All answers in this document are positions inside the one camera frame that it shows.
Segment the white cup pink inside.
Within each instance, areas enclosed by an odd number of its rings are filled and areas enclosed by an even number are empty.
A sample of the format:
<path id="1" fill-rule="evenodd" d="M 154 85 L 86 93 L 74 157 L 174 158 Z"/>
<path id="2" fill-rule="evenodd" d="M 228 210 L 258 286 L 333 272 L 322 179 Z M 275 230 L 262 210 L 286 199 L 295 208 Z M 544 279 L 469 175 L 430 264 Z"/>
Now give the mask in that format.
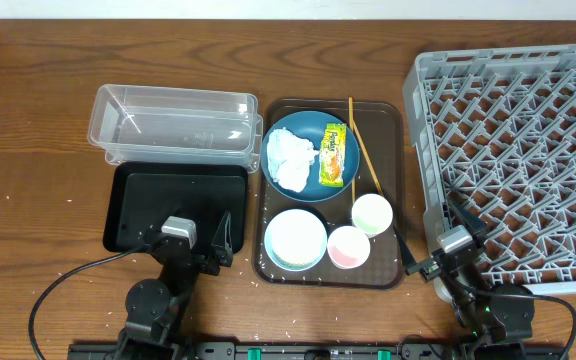
<path id="1" fill-rule="evenodd" d="M 364 232 L 354 226 L 335 229 L 328 238 L 327 252 L 339 269 L 354 269 L 369 258 L 371 245 Z"/>

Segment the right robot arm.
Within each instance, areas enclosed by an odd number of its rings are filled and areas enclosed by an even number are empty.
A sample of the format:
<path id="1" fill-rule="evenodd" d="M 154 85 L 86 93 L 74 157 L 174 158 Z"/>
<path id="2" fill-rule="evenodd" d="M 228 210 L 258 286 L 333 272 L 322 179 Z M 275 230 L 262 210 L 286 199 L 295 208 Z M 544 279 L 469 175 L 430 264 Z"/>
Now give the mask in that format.
<path id="1" fill-rule="evenodd" d="M 398 241 L 403 269 L 428 283 L 445 286 L 459 324 L 473 332 L 449 346 L 439 359 L 525 359 L 522 341 L 533 334 L 535 314 L 531 292 L 519 285 L 491 287 L 476 262 L 485 250 L 486 224 L 457 201 L 448 201 L 458 225 L 437 238 L 439 248 L 418 262 L 405 241 Z"/>

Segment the blue plate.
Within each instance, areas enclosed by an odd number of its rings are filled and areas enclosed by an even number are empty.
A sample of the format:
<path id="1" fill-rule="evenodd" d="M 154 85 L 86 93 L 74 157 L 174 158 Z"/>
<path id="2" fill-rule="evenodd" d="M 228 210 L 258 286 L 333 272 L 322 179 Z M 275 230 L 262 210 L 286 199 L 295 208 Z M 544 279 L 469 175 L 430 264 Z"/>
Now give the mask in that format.
<path id="1" fill-rule="evenodd" d="M 281 188 L 271 180 L 267 168 L 266 147 L 269 135 L 273 130 L 286 128 L 299 138 L 310 140 L 314 148 L 319 152 L 324 131 L 328 123 L 344 124 L 346 126 L 346 152 L 343 170 L 344 185 L 339 188 L 326 187 L 319 184 L 319 154 L 316 156 L 314 164 L 310 167 L 310 174 L 307 185 L 303 191 L 297 193 Z M 322 202 L 329 200 L 342 193 L 349 187 L 350 183 L 358 173 L 360 164 L 359 144 L 349 127 L 339 118 L 322 111 L 298 111 L 286 115 L 273 124 L 262 141 L 261 167 L 265 179 L 269 185 L 285 197 L 300 202 Z"/>

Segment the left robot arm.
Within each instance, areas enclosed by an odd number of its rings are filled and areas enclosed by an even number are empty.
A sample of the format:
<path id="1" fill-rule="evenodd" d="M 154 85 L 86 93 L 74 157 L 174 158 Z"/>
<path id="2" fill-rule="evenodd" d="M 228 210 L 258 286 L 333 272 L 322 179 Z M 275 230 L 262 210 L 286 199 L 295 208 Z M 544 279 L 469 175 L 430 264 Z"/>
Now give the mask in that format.
<path id="1" fill-rule="evenodd" d="M 181 322 L 201 274 L 217 276 L 233 261 L 231 214 L 203 220 L 170 216 L 145 237 L 145 252 L 162 270 L 137 282 L 125 300 L 127 319 L 115 359 L 192 359 L 192 342 L 179 335 Z"/>

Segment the light blue rice bowl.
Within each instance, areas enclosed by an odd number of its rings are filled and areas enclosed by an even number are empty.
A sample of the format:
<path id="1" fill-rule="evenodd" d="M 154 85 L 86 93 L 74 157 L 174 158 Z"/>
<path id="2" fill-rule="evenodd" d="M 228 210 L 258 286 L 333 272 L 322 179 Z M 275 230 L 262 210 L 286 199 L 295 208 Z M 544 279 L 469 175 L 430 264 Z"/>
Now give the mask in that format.
<path id="1" fill-rule="evenodd" d="M 326 252 L 327 240 L 326 228 L 319 218 L 302 209 L 289 209 L 274 216 L 263 238 L 270 260 L 289 272 L 317 265 Z"/>

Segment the white tissue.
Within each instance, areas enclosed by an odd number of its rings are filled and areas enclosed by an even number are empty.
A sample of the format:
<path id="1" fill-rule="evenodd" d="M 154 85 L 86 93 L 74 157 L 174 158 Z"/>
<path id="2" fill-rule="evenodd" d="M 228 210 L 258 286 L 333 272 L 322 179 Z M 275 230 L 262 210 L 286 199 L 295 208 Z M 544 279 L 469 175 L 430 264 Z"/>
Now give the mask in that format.
<path id="1" fill-rule="evenodd" d="M 318 154 L 310 140 L 299 138 L 286 128 L 273 130 L 266 147 L 271 180 L 285 190 L 303 191 Z"/>

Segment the white cup green inside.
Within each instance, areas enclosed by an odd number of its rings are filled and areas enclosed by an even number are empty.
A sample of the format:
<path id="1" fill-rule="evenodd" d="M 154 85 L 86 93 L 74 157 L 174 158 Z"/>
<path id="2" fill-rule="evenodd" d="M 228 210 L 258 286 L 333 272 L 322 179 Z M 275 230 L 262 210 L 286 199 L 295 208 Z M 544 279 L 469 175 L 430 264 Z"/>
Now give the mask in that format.
<path id="1" fill-rule="evenodd" d="M 351 222 L 369 238 L 373 238 L 392 225 L 393 215 L 393 209 L 386 198 L 379 194 L 365 194 L 354 202 Z"/>

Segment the yellow green snack wrapper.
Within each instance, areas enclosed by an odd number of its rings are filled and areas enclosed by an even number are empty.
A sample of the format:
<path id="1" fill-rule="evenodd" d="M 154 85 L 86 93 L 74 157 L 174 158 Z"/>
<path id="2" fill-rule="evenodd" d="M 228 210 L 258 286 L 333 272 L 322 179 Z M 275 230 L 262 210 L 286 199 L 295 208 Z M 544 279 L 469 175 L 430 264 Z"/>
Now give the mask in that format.
<path id="1" fill-rule="evenodd" d="M 344 185 L 346 126 L 328 123 L 319 150 L 319 184 L 339 188 Z"/>

